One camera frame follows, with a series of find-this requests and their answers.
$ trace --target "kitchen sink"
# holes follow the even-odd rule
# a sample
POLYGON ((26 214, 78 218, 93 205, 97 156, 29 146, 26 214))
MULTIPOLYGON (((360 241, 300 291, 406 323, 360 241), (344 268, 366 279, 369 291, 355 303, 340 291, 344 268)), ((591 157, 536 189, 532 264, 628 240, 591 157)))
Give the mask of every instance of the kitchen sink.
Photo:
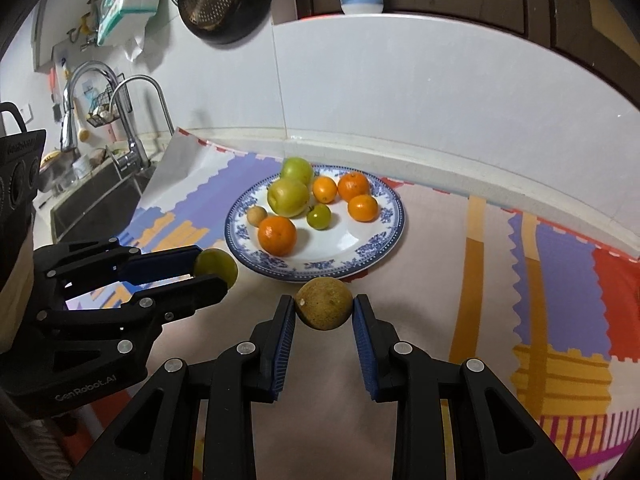
POLYGON ((51 211, 54 243, 103 240, 120 234, 131 222, 153 170, 152 166, 121 179, 113 163, 107 163, 51 211))

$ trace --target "tangerine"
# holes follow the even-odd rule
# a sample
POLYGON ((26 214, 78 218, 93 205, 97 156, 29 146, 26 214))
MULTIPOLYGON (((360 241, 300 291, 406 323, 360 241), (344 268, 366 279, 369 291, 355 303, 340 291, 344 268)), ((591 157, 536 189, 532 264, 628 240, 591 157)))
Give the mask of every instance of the tangerine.
POLYGON ((343 200, 350 202, 356 196, 369 194, 369 181, 359 171, 351 171, 341 176, 338 193, 343 200))
POLYGON ((298 234, 293 222, 284 216, 269 216, 258 226, 260 247, 273 256, 286 256, 296 245, 298 234))
POLYGON ((378 202, 371 195, 359 195, 349 200, 349 215, 357 222, 371 222, 378 216, 378 202))
POLYGON ((338 186, 330 176, 321 175, 314 180, 314 196, 321 204, 329 204, 338 194, 338 186))

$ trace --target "silver bolt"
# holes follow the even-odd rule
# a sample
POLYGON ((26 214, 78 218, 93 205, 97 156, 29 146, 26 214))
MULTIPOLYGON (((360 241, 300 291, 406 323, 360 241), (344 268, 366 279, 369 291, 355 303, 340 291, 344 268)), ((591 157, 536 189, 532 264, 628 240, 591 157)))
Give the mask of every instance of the silver bolt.
POLYGON ((244 343, 240 343, 236 347, 236 350, 238 350, 238 353, 241 355, 251 354, 255 351, 255 345, 250 341, 245 341, 244 343))
POLYGON ((133 350, 133 343, 128 339, 123 339, 118 343, 118 352, 121 354, 128 354, 133 350))
POLYGON ((164 369, 167 372, 177 372, 180 368, 182 368, 182 360, 175 357, 164 363, 164 369))
POLYGON ((394 345, 394 350, 396 351, 396 353, 407 355, 414 351, 414 347, 412 347, 409 343, 401 341, 394 345))
POLYGON ((469 359, 466 362, 466 367, 472 372, 481 372, 484 370, 484 363, 480 359, 469 359))

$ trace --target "plate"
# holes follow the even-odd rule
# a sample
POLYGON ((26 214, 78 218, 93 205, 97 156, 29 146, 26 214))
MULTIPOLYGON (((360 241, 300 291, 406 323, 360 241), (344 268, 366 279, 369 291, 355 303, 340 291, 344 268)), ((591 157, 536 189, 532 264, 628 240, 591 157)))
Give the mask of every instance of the plate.
MULTIPOLYGON (((314 165, 316 175, 332 177, 336 182, 351 168, 314 165)), ((404 229, 404 208, 396 192, 378 177, 361 171, 368 179, 371 194, 380 213, 371 222, 356 222, 347 212, 347 203, 336 197, 328 204, 332 222, 323 231, 306 223, 302 214, 291 221, 298 230, 298 241, 291 254, 277 258, 260 248, 258 229, 246 220, 246 210, 267 204, 267 188, 279 175, 261 180, 245 191, 229 211, 225 222, 226 244, 233 255, 249 269, 284 282, 308 282, 318 276, 344 278, 380 261, 399 240, 404 229)))

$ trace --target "faucet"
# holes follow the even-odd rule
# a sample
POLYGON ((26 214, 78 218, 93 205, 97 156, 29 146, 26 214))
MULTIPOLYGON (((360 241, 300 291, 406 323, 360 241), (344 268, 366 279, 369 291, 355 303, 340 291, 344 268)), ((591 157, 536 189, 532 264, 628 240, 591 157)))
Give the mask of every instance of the faucet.
POLYGON ((120 120, 122 121, 122 126, 127 135, 129 151, 116 160, 119 170, 125 170, 127 168, 145 170, 150 166, 149 158, 142 146, 142 142, 133 133, 131 122, 129 121, 129 116, 127 115, 122 99, 116 95, 116 89, 119 88, 118 78, 116 77, 115 72, 108 65, 97 60, 82 63, 82 65, 73 72, 71 79, 66 83, 62 97, 65 116, 62 120, 62 131, 60 132, 60 150, 62 152, 66 152, 78 146, 78 133, 76 132, 76 125, 73 119, 74 89, 76 88, 76 83, 80 76, 91 70, 102 74, 111 86, 111 89, 113 89, 111 101, 115 98, 116 104, 118 105, 118 111, 120 113, 120 120))
POLYGON ((124 81, 120 81, 118 83, 118 86, 114 88, 113 94, 111 95, 111 101, 109 102, 109 113, 111 113, 111 108, 113 108, 113 101, 116 100, 116 102, 118 102, 117 101, 118 98, 116 96, 118 95, 118 92, 120 91, 120 89, 123 86, 125 86, 127 83, 134 81, 135 79, 142 79, 142 81, 147 81, 156 88, 156 92, 158 92, 158 98, 160 99, 160 105, 162 106, 162 113, 164 113, 164 118, 166 120, 166 125, 169 127, 169 133, 173 135, 174 123, 171 120, 171 116, 169 115, 169 110, 166 107, 166 101, 164 100, 164 93, 162 93, 162 89, 160 88, 160 83, 158 83, 158 81, 156 81, 152 77, 149 77, 148 75, 136 74, 136 75, 132 75, 131 77, 127 77, 124 81))

